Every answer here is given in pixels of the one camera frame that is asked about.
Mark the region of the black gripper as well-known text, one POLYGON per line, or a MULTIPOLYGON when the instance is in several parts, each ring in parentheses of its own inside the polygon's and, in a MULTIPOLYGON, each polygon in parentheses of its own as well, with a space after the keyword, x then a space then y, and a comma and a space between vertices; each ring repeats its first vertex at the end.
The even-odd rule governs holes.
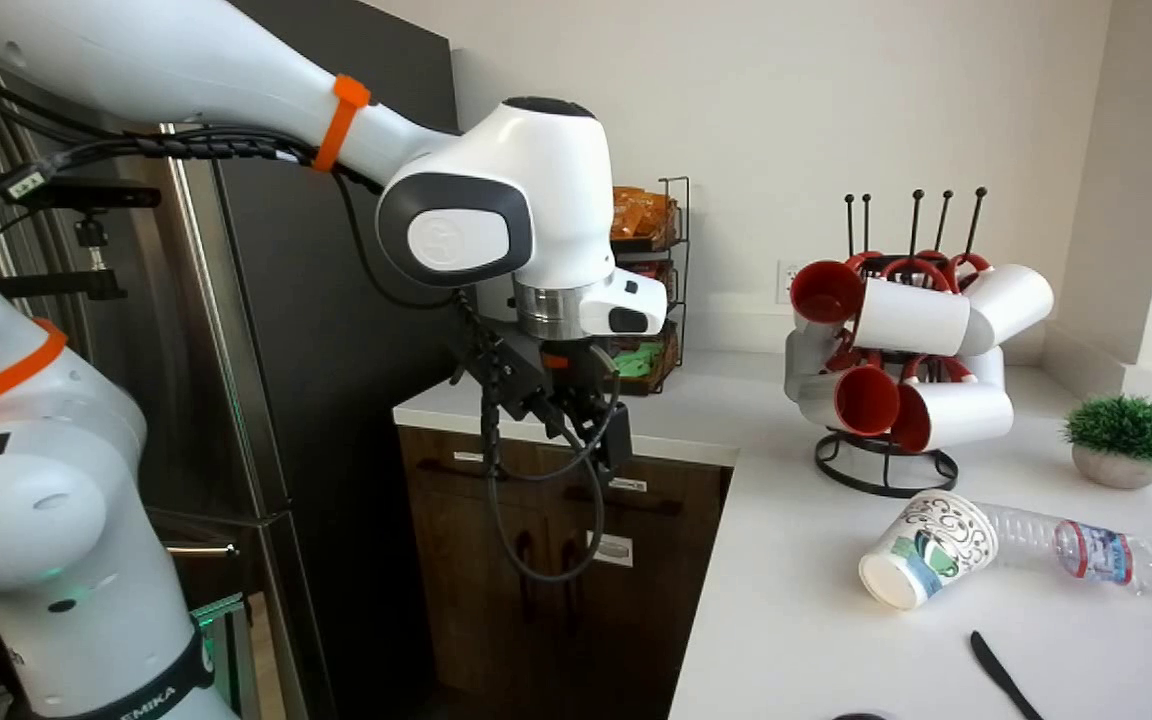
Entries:
POLYGON ((630 459, 627 408, 613 405, 608 359, 593 338, 535 338, 513 329, 482 329, 462 368, 513 418, 535 416, 574 459, 587 456, 584 434, 593 434, 598 418, 596 459, 608 471, 630 459))

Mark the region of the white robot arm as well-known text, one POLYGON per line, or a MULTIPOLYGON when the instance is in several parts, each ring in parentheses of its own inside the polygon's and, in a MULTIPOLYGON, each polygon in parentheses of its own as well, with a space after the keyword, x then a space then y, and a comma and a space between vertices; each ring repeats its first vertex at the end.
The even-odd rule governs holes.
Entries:
MULTIPOLYGON (((551 290, 539 338, 658 319, 613 269, 608 135, 580 105, 513 94, 432 133, 232 0, 0 0, 0 64, 136 128, 232 125, 371 180, 396 269, 551 290)), ((37 720, 240 720, 136 492, 145 434, 119 384, 0 294, 0 640, 37 720)))

